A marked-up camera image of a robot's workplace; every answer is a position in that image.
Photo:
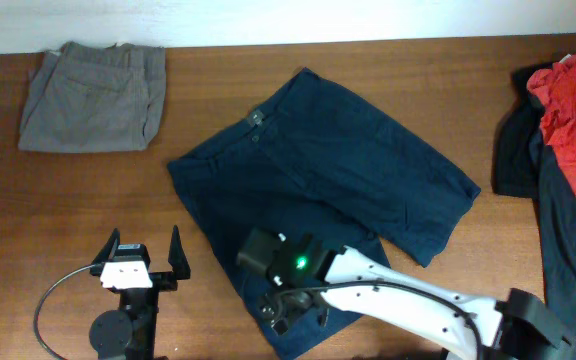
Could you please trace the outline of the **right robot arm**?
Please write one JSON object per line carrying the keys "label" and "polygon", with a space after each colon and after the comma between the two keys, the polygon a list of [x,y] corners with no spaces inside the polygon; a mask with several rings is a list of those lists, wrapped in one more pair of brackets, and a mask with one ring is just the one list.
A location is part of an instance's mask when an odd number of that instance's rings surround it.
{"label": "right robot arm", "polygon": [[253,230],[239,266],[271,288],[259,310],[279,336],[307,313],[325,328],[332,311],[370,316],[441,346],[445,359],[548,359],[574,356],[575,340],[535,295],[513,288],[505,300],[448,290],[397,272],[344,245],[325,248],[306,234]]}

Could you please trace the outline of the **navy blue shorts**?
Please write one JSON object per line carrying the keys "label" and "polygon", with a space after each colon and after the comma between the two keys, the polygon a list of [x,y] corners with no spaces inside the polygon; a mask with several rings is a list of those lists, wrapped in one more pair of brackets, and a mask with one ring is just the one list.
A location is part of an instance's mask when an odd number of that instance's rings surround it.
{"label": "navy blue shorts", "polygon": [[236,262],[253,229],[309,234],[380,264],[390,242],[427,266],[480,192],[414,133],[310,70],[167,168],[255,320],[269,285]]}

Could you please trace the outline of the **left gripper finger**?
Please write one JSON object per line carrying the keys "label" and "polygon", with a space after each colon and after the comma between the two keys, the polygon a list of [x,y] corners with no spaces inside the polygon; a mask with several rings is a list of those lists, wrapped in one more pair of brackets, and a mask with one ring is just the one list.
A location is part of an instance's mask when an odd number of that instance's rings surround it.
{"label": "left gripper finger", "polygon": [[181,244],[181,237],[177,225],[174,225],[172,229],[168,263],[177,280],[188,280],[191,277],[190,265]]}
{"label": "left gripper finger", "polygon": [[93,261],[91,262],[92,265],[98,265],[107,262],[114,254],[114,251],[120,244],[120,232],[117,228],[115,228],[102,247],[102,249],[98,252],[95,256]]}

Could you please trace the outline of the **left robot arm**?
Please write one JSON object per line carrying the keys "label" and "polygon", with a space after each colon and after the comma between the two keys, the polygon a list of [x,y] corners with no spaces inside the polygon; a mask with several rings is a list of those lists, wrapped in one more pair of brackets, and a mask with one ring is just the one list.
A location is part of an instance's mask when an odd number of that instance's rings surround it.
{"label": "left robot arm", "polygon": [[191,277],[179,229],[172,229],[169,271],[151,272],[143,244],[120,243],[115,229],[92,261],[90,274],[104,289],[119,296],[119,305],[99,315],[89,330],[89,342],[101,360],[154,360],[159,295],[175,292]]}

